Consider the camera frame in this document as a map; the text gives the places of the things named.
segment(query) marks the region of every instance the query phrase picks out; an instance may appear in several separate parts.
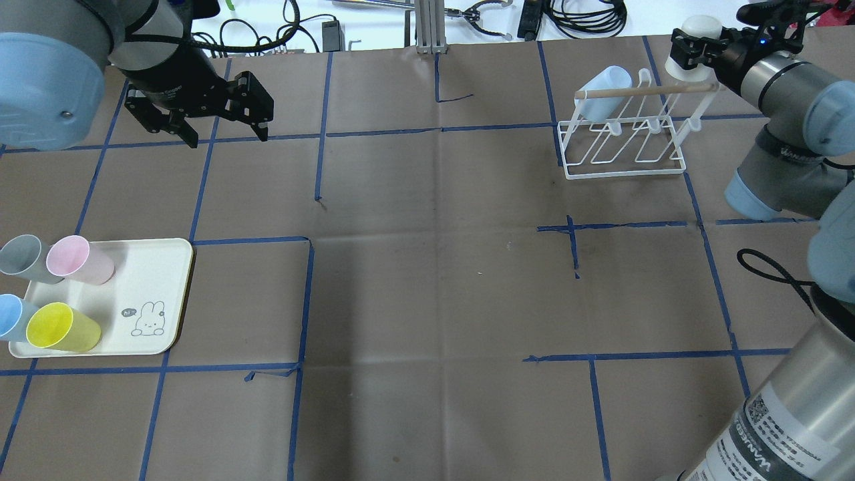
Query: white wire rack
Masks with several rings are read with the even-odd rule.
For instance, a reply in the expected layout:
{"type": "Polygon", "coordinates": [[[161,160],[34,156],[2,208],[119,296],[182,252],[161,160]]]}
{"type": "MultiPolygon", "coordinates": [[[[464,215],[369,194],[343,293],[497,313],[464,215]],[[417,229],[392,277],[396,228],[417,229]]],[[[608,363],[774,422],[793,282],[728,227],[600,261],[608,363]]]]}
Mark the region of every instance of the white wire rack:
{"type": "MultiPolygon", "coordinates": [[[[579,100],[568,121],[560,121],[556,127],[561,141],[561,160],[564,175],[569,180],[597,177],[620,177],[629,175],[667,175],[680,174],[686,170],[686,159],[681,144],[690,132],[701,128],[700,117],[710,106],[721,86],[718,83],[678,84],[675,86],[654,86],[650,70],[639,70],[636,87],[578,91],[579,100]],[[705,92],[694,112],[675,127],[670,112],[674,111],[683,93],[705,92]],[[644,115],[645,100],[650,96],[668,95],[656,115],[644,115]],[[595,98],[625,97],[619,113],[605,122],[591,122],[581,116],[586,101],[595,98]],[[645,147],[661,144],[665,147],[652,157],[642,157],[645,147]],[[630,144],[639,145],[638,150],[630,144]],[[568,147],[572,145],[572,154],[568,147]],[[630,164],[626,162],[633,156],[630,164]]],[[[648,103],[647,112],[652,111],[648,103]]]]}

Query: cup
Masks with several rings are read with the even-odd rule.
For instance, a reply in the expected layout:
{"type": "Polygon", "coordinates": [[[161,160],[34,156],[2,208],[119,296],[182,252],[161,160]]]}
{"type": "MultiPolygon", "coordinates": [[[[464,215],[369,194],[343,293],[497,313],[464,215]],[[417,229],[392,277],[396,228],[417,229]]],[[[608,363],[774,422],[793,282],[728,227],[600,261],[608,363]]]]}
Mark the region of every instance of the cup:
{"type": "MultiPolygon", "coordinates": [[[[612,88],[629,88],[633,86],[633,77],[623,67],[611,65],[590,79],[579,90],[608,90],[612,88]]],[[[589,98],[581,109],[581,116],[595,123],[605,122],[618,105],[626,102],[626,97],[589,98]]],[[[575,99],[578,105],[581,100],[575,99]]]]}
{"type": "Polygon", "coordinates": [[[19,235],[0,249],[0,272],[30,281],[56,284],[62,276],[48,271],[45,265],[48,250],[47,244],[35,235],[19,235]]]}
{"type": "Polygon", "coordinates": [[[101,326],[63,302],[37,310],[27,324],[27,341],[35,347],[85,353],[101,339],[101,326]]]}
{"type": "Polygon", "coordinates": [[[51,247],[47,267],[55,276],[94,285],[109,281],[115,272],[113,259],[79,235],[63,237],[51,247]]]}
{"type": "Polygon", "coordinates": [[[14,294],[0,294],[0,340],[27,342],[27,323],[37,310],[14,294]]]}

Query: light blue cup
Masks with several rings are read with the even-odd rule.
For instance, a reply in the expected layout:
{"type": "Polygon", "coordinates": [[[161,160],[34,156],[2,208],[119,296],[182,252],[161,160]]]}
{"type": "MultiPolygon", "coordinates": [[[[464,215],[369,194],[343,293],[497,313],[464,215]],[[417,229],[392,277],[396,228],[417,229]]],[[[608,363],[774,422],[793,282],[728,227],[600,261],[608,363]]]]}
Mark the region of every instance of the light blue cup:
{"type": "Polygon", "coordinates": [[[0,340],[27,342],[27,324],[37,310],[14,294],[0,294],[0,340]]]}

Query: white tray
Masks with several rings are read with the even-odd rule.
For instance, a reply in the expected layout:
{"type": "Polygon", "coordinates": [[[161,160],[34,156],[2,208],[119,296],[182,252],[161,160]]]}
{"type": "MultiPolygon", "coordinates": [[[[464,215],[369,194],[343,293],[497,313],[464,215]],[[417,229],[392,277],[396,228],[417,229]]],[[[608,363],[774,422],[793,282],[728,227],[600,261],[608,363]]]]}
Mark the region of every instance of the white tray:
{"type": "Polygon", "coordinates": [[[101,325],[101,341],[85,353],[10,342],[16,358],[158,354],[178,335],[193,247],[184,239],[92,242],[115,261],[113,278],[100,286],[68,279],[30,282],[24,299],[35,306],[65,302],[101,325]]]}

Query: wooden dowel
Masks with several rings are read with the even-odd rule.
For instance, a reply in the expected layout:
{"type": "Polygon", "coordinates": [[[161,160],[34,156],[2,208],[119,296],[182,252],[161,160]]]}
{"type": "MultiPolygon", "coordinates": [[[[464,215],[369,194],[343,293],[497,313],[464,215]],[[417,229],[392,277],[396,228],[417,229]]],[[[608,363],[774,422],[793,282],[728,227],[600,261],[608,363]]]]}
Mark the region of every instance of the wooden dowel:
{"type": "Polygon", "coordinates": [[[631,97],[633,95],[660,95],[668,93],[712,92],[718,84],[684,84],[678,86],[643,86],[631,88],[606,88],[603,90],[579,90],[575,98],[631,97]]]}

